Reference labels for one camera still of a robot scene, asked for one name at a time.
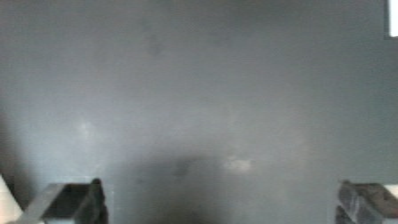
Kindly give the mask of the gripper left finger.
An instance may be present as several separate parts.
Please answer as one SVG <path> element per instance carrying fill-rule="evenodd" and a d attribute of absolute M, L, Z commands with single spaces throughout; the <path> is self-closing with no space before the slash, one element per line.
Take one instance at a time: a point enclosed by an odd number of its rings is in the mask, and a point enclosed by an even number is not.
<path fill-rule="evenodd" d="M 101 180 L 49 184 L 14 224 L 108 224 Z"/>

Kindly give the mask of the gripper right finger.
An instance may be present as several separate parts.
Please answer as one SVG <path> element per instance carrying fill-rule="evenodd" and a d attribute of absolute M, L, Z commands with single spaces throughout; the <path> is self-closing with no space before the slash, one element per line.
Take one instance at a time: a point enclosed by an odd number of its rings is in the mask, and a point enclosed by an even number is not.
<path fill-rule="evenodd" d="M 398 224 L 398 184 L 341 182 L 334 224 Z"/>

